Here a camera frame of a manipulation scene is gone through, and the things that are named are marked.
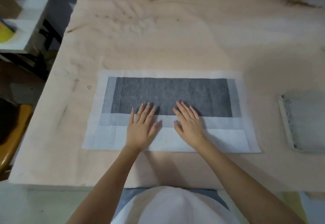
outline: gray felt sheet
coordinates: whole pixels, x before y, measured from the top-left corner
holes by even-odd
[[[175,115],[176,101],[192,105],[201,116],[240,117],[234,80],[224,78],[109,77],[102,113],[130,114],[132,107],[152,103],[158,107],[157,115]]]

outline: box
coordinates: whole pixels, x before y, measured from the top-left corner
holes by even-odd
[[[20,12],[16,0],[0,0],[0,19],[16,19]]]

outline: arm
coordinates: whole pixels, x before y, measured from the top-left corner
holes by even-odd
[[[150,104],[144,110],[142,104],[135,119],[132,109],[124,148],[93,190],[71,215],[67,224],[111,222],[133,163],[139,153],[152,142],[156,135],[157,122],[149,129],[156,108],[153,107],[147,116],[149,108]]]
[[[209,164],[238,209],[252,223],[304,223],[254,178],[218,150],[205,136],[197,112],[184,103],[174,108],[182,128],[174,122],[174,128],[189,146],[194,148]]]

